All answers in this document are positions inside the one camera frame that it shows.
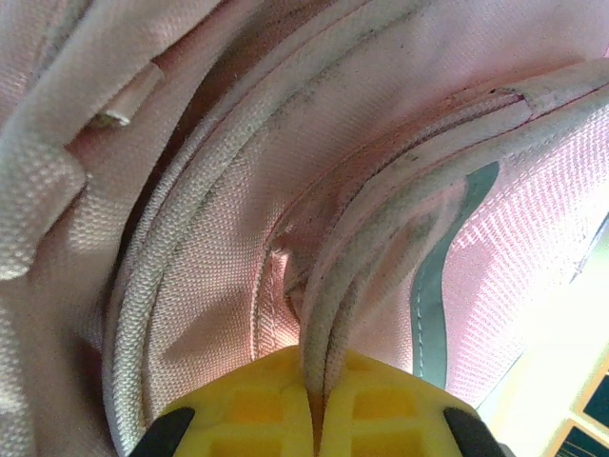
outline woven fabric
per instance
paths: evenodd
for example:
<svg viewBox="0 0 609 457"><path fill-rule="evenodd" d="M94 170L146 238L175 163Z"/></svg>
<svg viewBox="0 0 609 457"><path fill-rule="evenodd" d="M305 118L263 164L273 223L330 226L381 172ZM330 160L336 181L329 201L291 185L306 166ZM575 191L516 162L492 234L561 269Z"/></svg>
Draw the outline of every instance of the woven fabric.
<svg viewBox="0 0 609 457"><path fill-rule="evenodd" d="M392 160L381 143L476 98L464 89L601 57L607 6L0 0L0 453L126 455L169 401L295 344L325 240L351 196ZM131 124L88 127L152 60L165 80ZM577 257L602 211L600 199L578 202L606 191L603 123L599 117L565 135L564 149L548 150L539 163L502 159L497 186L508 196L483 214L509 219L508 204L525 190L526 201L557 206L557 190L541 182L558 173L569 202L543 221L577 220L539 231L545 244L522 254L537 260L510 281L542 262L568 269ZM370 144L378 147L360 154ZM569 174L582 149L592 151L589 162ZM351 159L360 160L353 175L344 165ZM453 218L448 202L460 201L461 178L425 201L442 210L417 259ZM497 262L488 264L490 280L477 279L484 268L470 267L465 243L478 239L486 255L501 250L501 232L481 231L493 217L482 228L465 226L449 253L445 300L453 312L465 307L456 286L464 271L472 294L503 284L505 265ZM408 244L405 227L391 238L395 249ZM562 229L573 250L558 255L548 237ZM117 259L122 239L127 253ZM381 287L356 292L383 305L354 309L337 341L411 369L411 316L402 304L415 261L372 253L379 255L364 264L369 285ZM559 280L560 268L543 278ZM388 269L401 274L379 283ZM479 398L509 365L520 348L514 300L536 293L531 287L487 303L510 316L509 325L484 330L494 348L505 345L497 363L468 346L471 322L447 314L451 391ZM468 306L479 316L483 302ZM383 338L380 328L388 328ZM484 382L467 381L474 372L486 373ZM311 385L325 376L318 370Z"/></svg>

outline pink backpack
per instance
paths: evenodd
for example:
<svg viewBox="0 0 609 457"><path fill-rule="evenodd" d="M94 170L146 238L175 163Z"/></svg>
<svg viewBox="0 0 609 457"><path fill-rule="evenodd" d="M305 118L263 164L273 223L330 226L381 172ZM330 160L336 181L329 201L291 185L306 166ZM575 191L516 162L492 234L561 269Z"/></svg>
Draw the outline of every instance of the pink backpack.
<svg viewBox="0 0 609 457"><path fill-rule="evenodd" d="M0 0L0 454L128 455L296 344L477 406L609 211L608 44L607 0Z"/></svg>

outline gray trim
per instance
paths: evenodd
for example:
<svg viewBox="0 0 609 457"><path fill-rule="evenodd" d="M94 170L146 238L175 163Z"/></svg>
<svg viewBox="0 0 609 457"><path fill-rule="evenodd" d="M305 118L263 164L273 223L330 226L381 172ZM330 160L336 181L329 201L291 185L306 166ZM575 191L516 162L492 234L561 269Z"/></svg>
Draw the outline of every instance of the gray trim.
<svg viewBox="0 0 609 457"><path fill-rule="evenodd" d="M422 261L410 293L413 372L425 381L446 387L448 349L442 302L442 272L457 233L495 184L499 164L493 162L467 175L467 194L459 215Z"/></svg>

